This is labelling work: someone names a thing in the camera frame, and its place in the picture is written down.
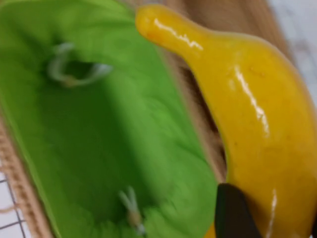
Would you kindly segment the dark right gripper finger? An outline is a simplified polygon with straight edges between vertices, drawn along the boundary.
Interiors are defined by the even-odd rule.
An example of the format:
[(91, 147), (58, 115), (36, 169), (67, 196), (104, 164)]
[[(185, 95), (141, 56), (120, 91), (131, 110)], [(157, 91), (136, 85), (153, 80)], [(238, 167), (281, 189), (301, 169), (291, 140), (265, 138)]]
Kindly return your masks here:
[(217, 238), (261, 238), (244, 193), (229, 183), (217, 187), (214, 219)]

